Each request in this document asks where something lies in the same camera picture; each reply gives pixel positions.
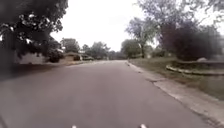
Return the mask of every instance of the grass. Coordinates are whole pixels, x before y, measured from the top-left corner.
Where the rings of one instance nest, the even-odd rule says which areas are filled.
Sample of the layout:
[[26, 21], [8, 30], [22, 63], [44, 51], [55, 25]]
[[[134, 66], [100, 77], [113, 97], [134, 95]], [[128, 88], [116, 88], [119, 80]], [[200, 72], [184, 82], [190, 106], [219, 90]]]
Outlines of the grass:
[[4, 71], [3, 69], [1, 69], [0, 81], [40, 72], [46, 72], [57, 67], [58, 66], [54, 65], [32, 65], [32, 64], [14, 65], [11, 68], [5, 69]]
[[79, 65], [79, 64], [86, 64], [90, 63], [91, 61], [73, 61], [73, 62], [67, 62], [64, 65], [65, 66], [72, 66], [72, 65]]
[[196, 88], [220, 100], [224, 100], [224, 76], [195, 76], [166, 70], [173, 58], [136, 59], [130, 62], [146, 70], [162, 74], [188, 87]]

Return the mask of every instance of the tree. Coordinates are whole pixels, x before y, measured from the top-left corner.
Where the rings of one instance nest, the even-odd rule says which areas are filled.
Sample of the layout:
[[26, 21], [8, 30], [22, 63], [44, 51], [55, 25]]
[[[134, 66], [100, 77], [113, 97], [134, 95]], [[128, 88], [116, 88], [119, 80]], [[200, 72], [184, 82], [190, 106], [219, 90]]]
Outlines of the tree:
[[127, 39], [124, 42], [122, 42], [121, 51], [128, 58], [136, 58], [138, 55], [141, 54], [141, 47], [138, 44], [138, 40]]
[[0, 23], [9, 23], [17, 22], [20, 15], [30, 12], [42, 15], [41, 13], [46, 14], [46, 10], [49, 8], [50, 11], [53, 6], [67, 7], [67, 0], [1, 0], [0, 5]]
[[198, 28], [194, 24], [186, 23], [180, 28], [175, 28], [174, 25], [167, 27], [163, 28], [162, 46], [178, 59], [186, 61], [202, 57], [210, 59], [213, 55], [222, 53], [220, 34], [214, 26]]
[[46, 46], [45, 48], [48, 49], [45, 56], [47, 57], [47, 61], [49, 62], [58, 63], [60, 59], [64, 57], [63, 52], [61, 50], [61, 44], [54, 38], [50, 39], [48, 46]]
[[108, 52], [110, 48], [102, 42], [95, 42], [92, 47], [90, 54], [94, 59], [105, 59], [108, 57]]
[[145, 58], [146, 42], [152, 41], [156, 34], [155, 23], [152, 21], [145, 22], [139, 18], [134, 18], [129, 22], [129, 26], [126, 31], [131, 34], [139, 43], [141, 47], [142, 58]]
[[138, 4], [146, 14], [146, 23], [149, 23], [151, 31], [156, 32], [162, 48], [179, 59], [210, 58], [220, 53], [217, 41], [219, 34], [215, 27], [201, 26], [207, 17], [198, 19], [195, 16], [199, 10], [206, 12], [210, 7], [215, 8], [214, 3], [210, 2], [209, 5], [204, 0], [139, 0]]
[[27, 52], [46, 56], [51, 46], [50, 33], [62, 30], [60, 19], [66, 13], [67, 0], [8, 0], [3, 3], [15, 8], [9, 11], [13, 18], [1, 20], [2, 47], [15, 51], [18, 56]]
[[145, 53], [147, 56], [151, 55], [151, 53], [153, 52], [153, 47], [151, 45], [146, 45], [145, 46]]
[[62, 39], [61, 44], [65, 47], [66, 53], [68, 53], [68, 52], [78, 53], [80, 50], [78, 42], [72, 38]]
[[84, 53], [85, 53], [86, 55], [91, 55], [91, 48], [90, 48], [87, 44], [84, 44], [84, 45], [82, 46], [82, 50], [84, 51]]
[[224, 10], [224, 2], [223, 0], [209, 0], [209, 7], [213, 7], [215, 10]]
[[122, 52], [109, 51], [108, 57], [110, 60], [123, 60], [126, 59], [125, 55]]

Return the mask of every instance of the overcast sky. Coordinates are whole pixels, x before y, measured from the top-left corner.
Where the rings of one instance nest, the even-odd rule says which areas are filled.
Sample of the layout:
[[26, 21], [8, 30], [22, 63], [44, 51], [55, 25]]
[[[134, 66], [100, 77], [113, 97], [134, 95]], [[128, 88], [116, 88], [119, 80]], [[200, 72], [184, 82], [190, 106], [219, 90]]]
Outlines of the overcast sky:
[[53, 33], [60, 41], [75, 38], [80, 46], [96, 41], [120, 50], [121, 42], [129, 35], [125, 29], [133, 17], [143, 17], [136, 0], [69, 0], [67, 14], [62, 19], [63, 30]]

